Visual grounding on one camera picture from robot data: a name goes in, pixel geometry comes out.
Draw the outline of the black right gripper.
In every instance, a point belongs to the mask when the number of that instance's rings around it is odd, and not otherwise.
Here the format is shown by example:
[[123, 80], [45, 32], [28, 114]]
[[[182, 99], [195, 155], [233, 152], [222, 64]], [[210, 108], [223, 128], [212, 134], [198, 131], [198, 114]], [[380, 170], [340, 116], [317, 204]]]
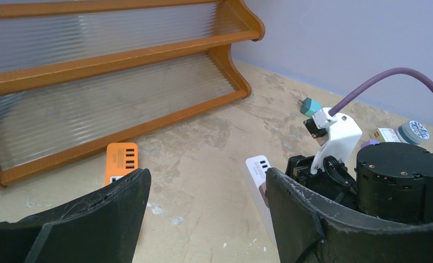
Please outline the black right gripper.
[[345, 207], [358, 210], [357, 182], [348, 173], [344, 163], [329, 156], [323, 161], [325, 168], [316, 174], [310, 172], [314, 157], [302, 155], [288, 159], [285, 174], [295, 179], [304, 187]]

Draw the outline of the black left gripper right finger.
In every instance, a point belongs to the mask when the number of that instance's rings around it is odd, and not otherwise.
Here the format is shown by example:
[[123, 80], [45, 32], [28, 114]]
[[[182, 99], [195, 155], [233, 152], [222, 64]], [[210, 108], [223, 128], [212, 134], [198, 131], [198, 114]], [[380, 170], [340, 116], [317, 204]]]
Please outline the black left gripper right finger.
[[344, 207], [267, 170], [281, 262], [433, 262], [433, 223], [408, 225]]

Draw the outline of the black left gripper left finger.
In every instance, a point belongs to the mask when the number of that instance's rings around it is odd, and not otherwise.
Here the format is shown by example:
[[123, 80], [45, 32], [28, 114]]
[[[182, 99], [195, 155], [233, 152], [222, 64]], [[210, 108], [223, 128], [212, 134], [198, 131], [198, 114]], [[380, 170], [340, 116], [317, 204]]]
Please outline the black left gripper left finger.
[[17, 222], [0, 222], [0, 262], [132, 262], [151, 174], [113, 183]]

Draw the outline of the white power strip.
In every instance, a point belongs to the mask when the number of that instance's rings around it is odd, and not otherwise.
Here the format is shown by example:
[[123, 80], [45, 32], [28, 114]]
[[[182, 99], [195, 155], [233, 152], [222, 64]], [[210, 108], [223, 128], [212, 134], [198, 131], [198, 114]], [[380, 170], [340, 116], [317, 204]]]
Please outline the white power strip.
[[268, 159], [264, 155], [254, 156], [246, 159], [241, 165], [241, 172], [246, 186], [249, 189], [252, 200], [258, 210], [263, 225], [267, 233], [276, 246], [275, 233], [269, 209], [268, 199], [265, 196], [266, 192], [266, 176], [267, 170], [271, 168]]

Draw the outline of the purple power strip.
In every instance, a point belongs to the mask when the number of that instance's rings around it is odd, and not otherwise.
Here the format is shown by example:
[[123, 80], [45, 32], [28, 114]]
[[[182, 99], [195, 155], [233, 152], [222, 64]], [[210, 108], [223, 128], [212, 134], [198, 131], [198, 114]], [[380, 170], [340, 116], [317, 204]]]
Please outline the purple power strip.
[[364, 147], [369, 146], [369, 145], [376, 145], [376, 144], [379, 144], [379, 143], [380, 142], [378, 140], [376, 140], [376, 139], [369, 139], [369, 140], [365, 141], [364, 143], [362, 143], [360, 145], [360, 148], [364, 148]]

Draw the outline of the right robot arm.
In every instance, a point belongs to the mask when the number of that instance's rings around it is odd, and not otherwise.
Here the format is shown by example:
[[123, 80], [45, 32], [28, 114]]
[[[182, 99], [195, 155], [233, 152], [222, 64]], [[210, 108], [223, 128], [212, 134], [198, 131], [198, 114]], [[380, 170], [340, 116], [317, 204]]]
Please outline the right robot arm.
[[313, 157], [288, 159], [286, 175], [347, 208], [404, 224], [433, 222], [433, 153], [411, 144], [383, 142], [360, 149], [353, 178], [327, 156], [317, 173]]

